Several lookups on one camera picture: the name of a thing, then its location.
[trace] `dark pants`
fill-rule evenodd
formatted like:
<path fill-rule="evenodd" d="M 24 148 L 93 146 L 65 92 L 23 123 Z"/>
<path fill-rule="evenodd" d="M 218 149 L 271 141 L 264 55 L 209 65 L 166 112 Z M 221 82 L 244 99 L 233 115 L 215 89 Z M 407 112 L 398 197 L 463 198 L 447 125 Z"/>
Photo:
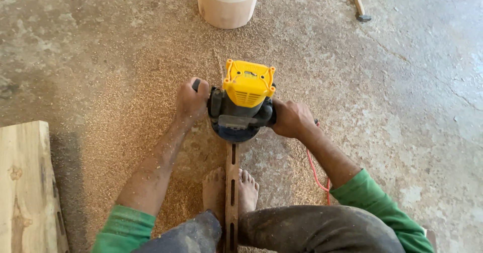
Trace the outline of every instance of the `dark pants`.
<path fill-rule="evenodd" d="M 221 233 L 218 220 L 206 211 L 134 252 L 214 253 Z M 371 213 L 347 206 L 289 206 L 248 212 L 238 219 L 238 242 L 279 253 L 404 253 L 391 228 Z"/>

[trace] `concrete floor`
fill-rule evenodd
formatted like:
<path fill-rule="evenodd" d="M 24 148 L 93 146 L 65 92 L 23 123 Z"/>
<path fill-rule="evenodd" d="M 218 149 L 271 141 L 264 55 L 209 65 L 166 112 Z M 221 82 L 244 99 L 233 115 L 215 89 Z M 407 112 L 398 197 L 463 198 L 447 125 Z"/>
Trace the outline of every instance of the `concrete floor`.
<path fill-rule="evenodd" d="M 483 3 L 362 1 L 365 24 L 352 0 L 258 0 L 247 26 L 221 30 L 196 0 L 0 0 L 0 126 L 49 122 L 71 251 L 88 251 L 169 125 L 177 85 L 219 85 L 227 58 L 275 66 L 276 95 L 309 104 L 341 149 L 435 230 L 440 252 L 480 251 Z M 201 209 L 200 181 L 224 150 L 198 122 L 154 235 Z M 265 129 L 241 150 L 261 184 L 258 208 L 324 203 L 296 141 Z"/>

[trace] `green long-sleeve shirt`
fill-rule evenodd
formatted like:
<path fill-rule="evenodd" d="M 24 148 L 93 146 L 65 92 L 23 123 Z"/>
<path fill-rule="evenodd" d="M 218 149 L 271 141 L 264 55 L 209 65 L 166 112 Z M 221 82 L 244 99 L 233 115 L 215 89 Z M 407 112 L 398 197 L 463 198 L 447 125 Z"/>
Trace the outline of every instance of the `green long-sleeve shirt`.
<path fill-rule="evenodd" d="M 403 213 L 366 170 L 330 193 L 346 206 L 364 209 L 392 228 L 407 253 L 432 253 L 422 227 Z M 115 206 L 92 253 L 129 253 L 146 243 L 154 227 L 154 216 L 124 206 Z"/>

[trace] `hand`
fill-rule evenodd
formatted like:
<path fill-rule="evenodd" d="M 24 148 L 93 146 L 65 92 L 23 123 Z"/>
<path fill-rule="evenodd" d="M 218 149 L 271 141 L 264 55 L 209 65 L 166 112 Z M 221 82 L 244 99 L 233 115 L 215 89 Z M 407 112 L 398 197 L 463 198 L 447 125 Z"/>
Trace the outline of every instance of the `hand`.
<path fill-rule="evenodd" d="M 272 129 L 278 135 L 303 142 L 306 135 L 319 131 L 307 105 L 292 101 L 282 102 L 274 98 L 273 106 L 277 112 L 277 122 Z"/>
<path fill-rule="evenodd" d="M 198 92 L 191 87 L 197 78 L 192 77 L 183 83 L 176 97 L 176 118 L 188 125 L 199 120 L 206 112 L 206 102 L 210 97 L 210 85 L 202 80 Z"/>

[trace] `white bucket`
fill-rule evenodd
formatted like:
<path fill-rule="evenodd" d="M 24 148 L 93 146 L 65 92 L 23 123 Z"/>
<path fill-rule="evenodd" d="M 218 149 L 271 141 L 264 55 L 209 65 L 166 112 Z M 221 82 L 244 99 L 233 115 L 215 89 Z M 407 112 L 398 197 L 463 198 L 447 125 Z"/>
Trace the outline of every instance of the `white bucket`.
<path fill-rule="evenodd" d="M 212 26 L 233 29 L 250 21 L 257 0 L 198 0 L 202 17 Z"/>

